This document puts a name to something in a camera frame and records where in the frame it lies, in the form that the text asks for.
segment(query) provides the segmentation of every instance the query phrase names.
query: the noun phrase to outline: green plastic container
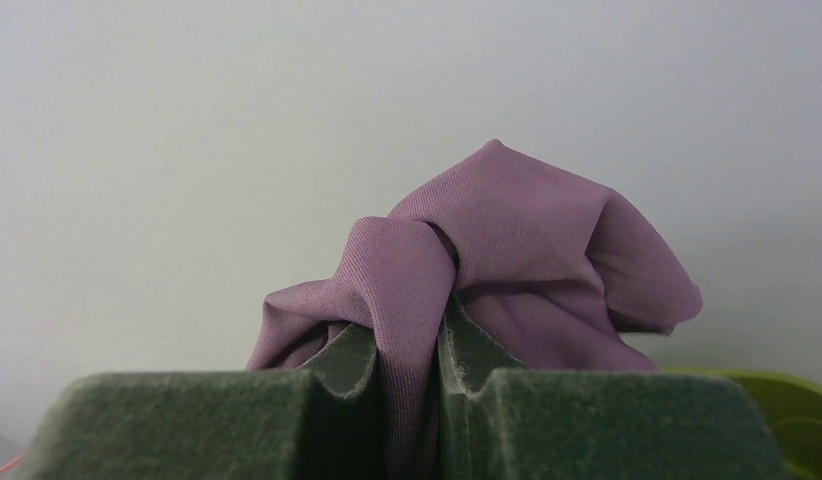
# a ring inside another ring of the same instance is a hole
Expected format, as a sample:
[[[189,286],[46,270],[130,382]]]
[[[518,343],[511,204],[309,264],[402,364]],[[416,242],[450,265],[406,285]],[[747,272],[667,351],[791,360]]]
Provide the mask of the green plastic container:
[[[718,375],[738,382],[758,403],[788,467],[797,478],[822,480],[822,386],[782,373],[664,368],[667,373]]]

